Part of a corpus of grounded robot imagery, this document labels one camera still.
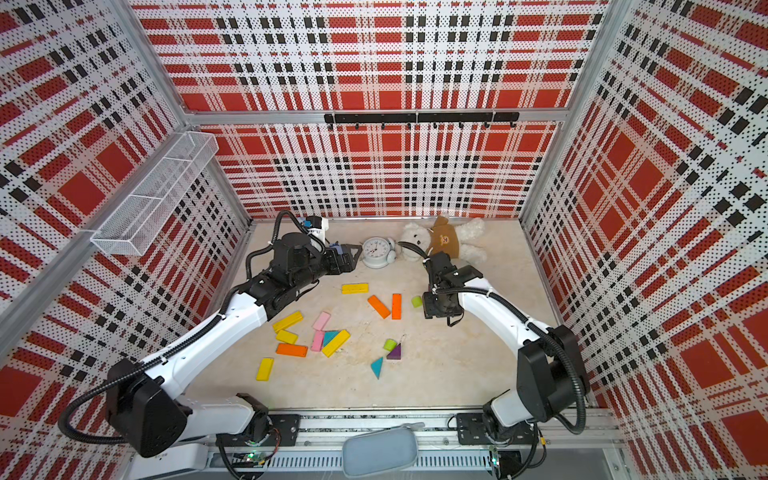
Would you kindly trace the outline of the orange trapezoid block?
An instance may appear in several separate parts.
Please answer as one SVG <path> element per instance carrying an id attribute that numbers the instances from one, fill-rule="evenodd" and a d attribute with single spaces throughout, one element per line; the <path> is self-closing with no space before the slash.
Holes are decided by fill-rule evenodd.
<path id="1" fill-rule="evenodd" d="M 368 303 L 382 319 L 386 319 L 391 315 L 390 309 L 376 295 L 370 296 Z"/>

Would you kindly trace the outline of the purple triangle block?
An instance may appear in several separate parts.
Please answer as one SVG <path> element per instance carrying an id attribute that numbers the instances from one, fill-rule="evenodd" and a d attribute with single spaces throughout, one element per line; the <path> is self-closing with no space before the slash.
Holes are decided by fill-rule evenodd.
<path id="1" fill-rule="evenodd" d="M 400 360 L 402 358 L 402 345 L 397 344 L 387 355 L 388 360 Z"/>

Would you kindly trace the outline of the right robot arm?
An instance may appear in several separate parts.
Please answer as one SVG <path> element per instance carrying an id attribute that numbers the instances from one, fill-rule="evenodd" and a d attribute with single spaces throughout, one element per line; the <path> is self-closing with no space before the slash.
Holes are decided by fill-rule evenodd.
<path id="1" fill-rule="evenodd" d="M 453 327 L 467 312 L 480 319 L 515 354 L 514 387 L 483 406 L 482 422 L 493 443 L 511 442 L 527 425 L 558 421 L 568 432 L 586 429 L 588 375 L 576 335 L 523 312 L 499 294 L 472 265 L 456 266 L 446 253 L 399 245 L 420 258 L 428 276 L 424 316 Z"/>

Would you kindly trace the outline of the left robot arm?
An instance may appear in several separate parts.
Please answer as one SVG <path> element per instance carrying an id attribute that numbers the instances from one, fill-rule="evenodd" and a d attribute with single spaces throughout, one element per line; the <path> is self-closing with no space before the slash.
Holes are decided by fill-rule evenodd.
<path id="1" fill-rule="evenodd" d="M 183 403 L 182 395 L 215 359 L 251 331 L 266 325 L 283 309 L 315 288 L 326 275 L 355 270 L 362 246 L 327 242 L 326 219 L 298 219 L 279 212 L 275 223 L 289 218 L 295 231 L 273 232 L 268 245 L 245 259 L 244 282 L 232 287 L 221 307 L 173 343 L 139 362 L 123 359 L 107 380 L 72 400 L 59 416 L 60 432 L 71 440 L 94 445 L 130 445 L 149 458 L 187 439 L 227 432 L 208 428 L 204 411 Z M 74 413 L 96 397 L 106 397 L 107 423 L 113 436 L 76 429 Z"/>

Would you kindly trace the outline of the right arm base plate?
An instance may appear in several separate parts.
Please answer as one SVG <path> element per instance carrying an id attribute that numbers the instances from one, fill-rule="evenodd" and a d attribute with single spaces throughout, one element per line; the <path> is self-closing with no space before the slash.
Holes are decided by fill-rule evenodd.
<path id="1" fill-rule="evenodd" d="M 520 422 L 504 426 L 491 414 L 471 412 L 456 415 L 456 431 L 461 445 L 530 445 L 536 442 L 533 426 Z"/>

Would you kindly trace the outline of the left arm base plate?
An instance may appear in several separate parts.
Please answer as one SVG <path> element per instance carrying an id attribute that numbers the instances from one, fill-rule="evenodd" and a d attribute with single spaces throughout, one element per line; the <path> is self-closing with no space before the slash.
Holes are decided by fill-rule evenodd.
<path id="1" fill-rule="evenodd" d="M 296 444 L 300 415 L 258 414 L 236 434 L 219 434 L 216 443 L 224 448 L 291 447 Z"/>

